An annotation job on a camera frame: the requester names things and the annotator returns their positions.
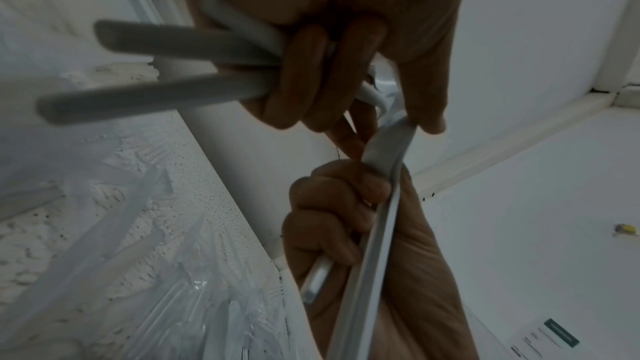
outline skin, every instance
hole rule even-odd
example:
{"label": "skin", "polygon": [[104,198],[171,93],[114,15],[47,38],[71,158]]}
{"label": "skin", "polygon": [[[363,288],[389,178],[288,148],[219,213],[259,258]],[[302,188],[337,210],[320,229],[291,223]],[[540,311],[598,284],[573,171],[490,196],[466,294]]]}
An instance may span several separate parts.
{"label": "skin", "polygon": [[[341,147],[357,136],[344,119],[376,51],[397,63],[409,117],[431,134],[444,132],[449,59],[461,0],[229,0],[291,35],[279,86],[244,103],[263,122],[298,121],[325,131]],[[197,26],[212,27],[187,0]],[[338,41],[324,61],[329,40]]]}
{"label": "skin", "polygon": [[[350,114],[365,143],[375,132],[375,116],[360,105]],[[350,237],[373,226],[371,205],[384,202],[391,185],[354,160],[328,163],[291,186],[291,212],[282,236],[287,262],[298,286],[319,254],[336,265],[307,316],[324,355],[335,326],[350,266],[362,253]],[[369,355],[373,360],[477,360],[458,288],[424,217],[406,168]]]}

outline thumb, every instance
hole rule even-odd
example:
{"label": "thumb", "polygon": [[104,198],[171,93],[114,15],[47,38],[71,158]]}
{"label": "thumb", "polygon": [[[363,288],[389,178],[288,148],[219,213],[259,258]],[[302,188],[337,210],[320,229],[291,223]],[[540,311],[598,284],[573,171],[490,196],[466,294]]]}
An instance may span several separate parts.
{"label": "thumb", "polygon": [[453,27],[430,50],[399,63],[398,73],[409,118],[429,134],[445,132]]}

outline hand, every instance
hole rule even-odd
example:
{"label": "hand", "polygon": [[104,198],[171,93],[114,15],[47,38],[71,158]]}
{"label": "hand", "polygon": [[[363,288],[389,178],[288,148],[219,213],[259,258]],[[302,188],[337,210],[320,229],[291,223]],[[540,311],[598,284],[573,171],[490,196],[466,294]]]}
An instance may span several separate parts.
{"label": "hand", "polygon": [[[461,0],[230,0],[293,34],[270,96],[244,103],[277,128],[298,121],[314,131],[344,125],[343,114],[379,48],[397,62],[409,117],[428,133],[445,130],[449,58]],[[187,0],[198,26],[211,23]],[[328,38],[339,39],[323,75]]]}
{"label": "hand", "polygon": [[[318,298],[307,307],[323,355],[349,267],[362,258],[349,231],[370,231],[375,213],[365,201],[382,203],[390,192],[385,179],[348,160],[319,167],[291,186],[292,211],[282,232],[298,285],[321,252],[336,262]],[[406,168],[401,193],[370,359],[477,359],[455,280],[422,214]]]}

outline white trim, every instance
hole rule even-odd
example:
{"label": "white trim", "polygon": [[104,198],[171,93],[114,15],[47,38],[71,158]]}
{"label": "white trim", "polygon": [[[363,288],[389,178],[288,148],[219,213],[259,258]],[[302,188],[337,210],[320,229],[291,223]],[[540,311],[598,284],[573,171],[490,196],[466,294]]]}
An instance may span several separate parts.
{"label": "white trim", "polygon": [[640,86],[626,86],[615,98],[613,105],[640,109]]}
{"label": "white trim", "polygon": [[611,106],[616,94],[589,93],[546,118],[413,176],[421,200],[468,179]]}
{"label": "white trim", "polygon": [[618,28],[609,43],[593,88],[618,92],[629,82],[636,56],[640,55],[640,0],[629,0]]}

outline green label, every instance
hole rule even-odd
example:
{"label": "green label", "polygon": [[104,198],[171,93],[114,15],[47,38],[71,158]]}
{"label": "green label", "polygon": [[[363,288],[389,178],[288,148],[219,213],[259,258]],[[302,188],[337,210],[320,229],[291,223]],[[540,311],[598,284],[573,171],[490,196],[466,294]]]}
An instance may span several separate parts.
{"label": "green label", "polygon": [[545,326],[548,327],[552,332],[554,332],[560,339],[564,340],[566,344],[570,347],[576,347],[580,341],[575,338],[572,334],[567,332],[565,328],[558,325],[558,322],[553,319],[548,319],[545,322]]}

